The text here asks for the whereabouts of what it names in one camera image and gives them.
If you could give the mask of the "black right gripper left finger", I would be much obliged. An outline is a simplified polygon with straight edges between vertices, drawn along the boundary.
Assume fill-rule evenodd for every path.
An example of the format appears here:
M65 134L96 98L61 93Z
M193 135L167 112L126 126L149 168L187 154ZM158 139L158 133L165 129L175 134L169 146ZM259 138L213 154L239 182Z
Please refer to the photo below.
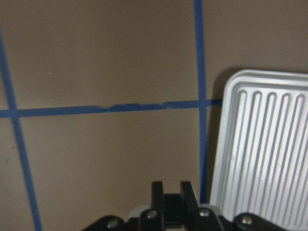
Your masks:
M152 182L150 208L142 211L138 220L139 231L164 231L165 230L165 204L163 183Z

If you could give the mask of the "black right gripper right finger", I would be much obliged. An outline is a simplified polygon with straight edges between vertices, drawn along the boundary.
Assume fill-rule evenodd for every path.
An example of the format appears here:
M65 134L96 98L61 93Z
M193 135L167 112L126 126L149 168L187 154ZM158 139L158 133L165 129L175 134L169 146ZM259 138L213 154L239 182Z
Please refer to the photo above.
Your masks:
M192 183L180 183L183 203L183 223L188 231L223 231L223 225L217 214L209 206L201 206L196 198Z

